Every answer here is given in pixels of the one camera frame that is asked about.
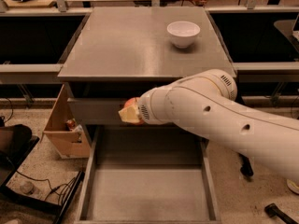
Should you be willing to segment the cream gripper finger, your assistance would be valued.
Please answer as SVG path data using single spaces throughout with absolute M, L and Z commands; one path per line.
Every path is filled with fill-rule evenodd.
M 137 124 L 140 121 L 138 107 L 136 105 L 124 107 L 119 111 L 119 115 L 123 122 Z

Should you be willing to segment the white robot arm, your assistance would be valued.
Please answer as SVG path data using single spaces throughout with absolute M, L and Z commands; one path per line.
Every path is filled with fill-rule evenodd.
M 132 124 L 174 123 L 298 182 L 299 122 L 241 105 L 236 94 L 234 79 L 212 69 L 132 98 L 119 115 Z

